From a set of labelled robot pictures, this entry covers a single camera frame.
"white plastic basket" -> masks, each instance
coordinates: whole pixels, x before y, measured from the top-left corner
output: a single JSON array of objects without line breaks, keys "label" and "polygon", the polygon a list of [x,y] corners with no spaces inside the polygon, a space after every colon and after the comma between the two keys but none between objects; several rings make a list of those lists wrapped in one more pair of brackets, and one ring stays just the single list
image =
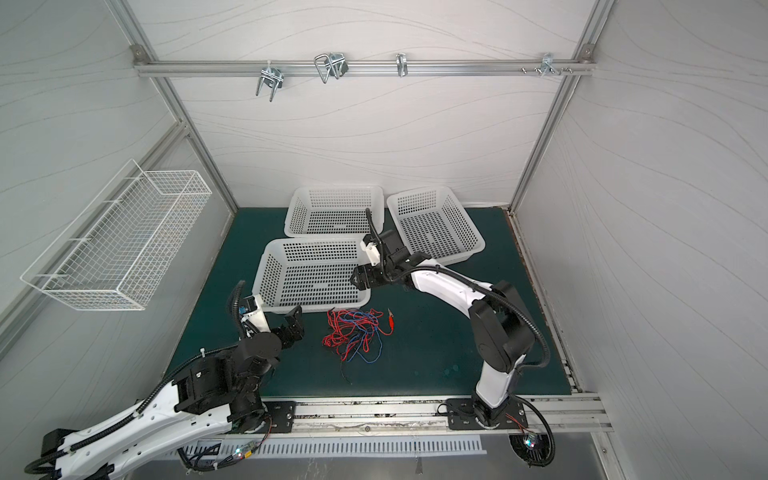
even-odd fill
[{"label": "white plastic basket", "polygon": [[349,282],[363,263],[368,257],[356,238],[272,240],[261,256],[253,295],[261,295],[266,312],[288,313],[296,305],[304,312],[357,308],[371,297],[370,290],[361,292]]},{"label": "white plastic basket", "polygon": [[362,238],[369,232],[366,208],[373,225],[384,227],[384,193],[381,187],[301,187],[291,198],[286,215],[288,237],[333,235]]},{"label": "white plastic basket", "polygon": [[386,203],[411,253],[428,253],[450,265],[485,248],[477,227],[447,187],[409,190],[392,195]]}]

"wall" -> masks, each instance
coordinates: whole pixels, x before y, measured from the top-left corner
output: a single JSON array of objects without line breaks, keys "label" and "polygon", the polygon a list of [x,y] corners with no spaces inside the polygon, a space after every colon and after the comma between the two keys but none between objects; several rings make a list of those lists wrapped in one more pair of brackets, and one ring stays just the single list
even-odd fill
[{"label": "wall", "polygon": [[[128,158],[174,123],[98,0],[0,6],[0,310],[18,275]],[[186,140],[160,168],[200,171]],[[0,361],[3,479],[42,436],[127,408],[161,377],[223,239],[228,210],[208,201],[143,312],[83,313],[55,301]]]},{"label": "wall", "polygon": [[628,478],[768,471],[766,25],[618,2],[518,211]]},{"label": "wall", "polygon": [[[131,0],[161,60],[570,58],[593,0],[204,2]],[[297,187],[450,186],[465,205],[510,201],[557,78],[255,78],[174,86],[241,207]]]},{"label": "wall", "polygon": [[174,124],[98,0],[0,5],[0,312],[18,276]]}]

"dark green mat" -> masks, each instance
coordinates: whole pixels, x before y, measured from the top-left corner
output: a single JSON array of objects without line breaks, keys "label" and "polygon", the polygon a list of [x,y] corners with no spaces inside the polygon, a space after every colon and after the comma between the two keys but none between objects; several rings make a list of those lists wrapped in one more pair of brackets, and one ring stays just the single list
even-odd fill
[{"label": "dark green mat", "polygon": [[[518,256],[505,213],[500,208],[468,209],[485,238],[485,250],[451,268],[475,280],[496,283],[507,280],[516,286],[534,320],[545,332],[552,361],[544,369],[528,370],[518,391],[524,394],[567,395],[571,392],[557,350],[541,316],[528,275]],[[227,296],[238,280],[246,280],[250,294],[264,247],[284,238],[285,208],[243,208],[237,213],[219,257],[200,294],[192,317],[176,348],[170,367],[200,352],[237,341],[237,332],[224,313]],[[389,212],[384,229],[395,228]],[[306,336],[284,352],[274,377],[262,389],[265,396],[392,396],[468,395],[480,378],[482,360],[475,351],[468,319],[458,310],[427,293],[405,291],[400,285],[373,290],[363,309],[395,317],[395,333],[384,338],[384,350],[376,363],[360,358],[344,364],[322,345],[329,333],[325,313],[304,315]],[[281,315],[267,314],[271,326],[282,324]],[[372,353],[378,351],[374,344]],[[529,356],[538,359],[538,346]]]}]

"white wire mesh basket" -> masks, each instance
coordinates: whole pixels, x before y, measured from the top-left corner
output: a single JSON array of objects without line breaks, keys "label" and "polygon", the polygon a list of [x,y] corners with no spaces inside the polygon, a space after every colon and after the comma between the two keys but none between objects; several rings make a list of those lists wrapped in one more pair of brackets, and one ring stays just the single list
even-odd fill
[{"label": "white wire mesh basket", "polygon": [[[115,181],[126,184],[105,201],[95,221],[82,226],[101,193],[22,274],[22,281],[75,310],[144,310],[210,188],[195,170],[138,168],[133,177],[118,175],[108,187]],[[53,258],[49,250],[61,248],[60,240],[64,253]]]}]

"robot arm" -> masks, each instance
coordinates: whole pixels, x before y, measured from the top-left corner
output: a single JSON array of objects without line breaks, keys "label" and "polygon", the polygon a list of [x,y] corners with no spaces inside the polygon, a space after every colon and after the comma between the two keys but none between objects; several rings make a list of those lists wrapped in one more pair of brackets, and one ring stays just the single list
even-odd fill
[{"label": "robot arm", "polygon": [[[473,410],[482,426],[495,428],[514,394],[520,371],[546,366],[550,356],[517,290],[507,282],[476,282],[424,253],[411,254],[394,230],[378,235],[371,225],[371,234],[363,238],[361,247],[371,263],[358,266],[350,278],[359,289],[404,283],[437,296],[469,318],[475,346],[483,358]],[[544,353],[542,361],[527,364],[525,357],[536,342]]]},{"label": "robot arm", "polygon": [[[270,413],[261,401],[259,387],[279,363],[280,352],[304,337],[301,307],[286,316],[286,326],[270,330],[259,299],[249,297],[241,306],[241,291],[239,283],[229,302],[240,331],[237,344],[202,350],[169,374],[145,400],[98,425],[79,432],[49,432],[43,438],[41,458],[25,471],[47,474],[45,478],[51,480],[122,478],[158,455],[195,440],[268,429]],[[238,452],[217,467],[233,465],[250,452]]]}]

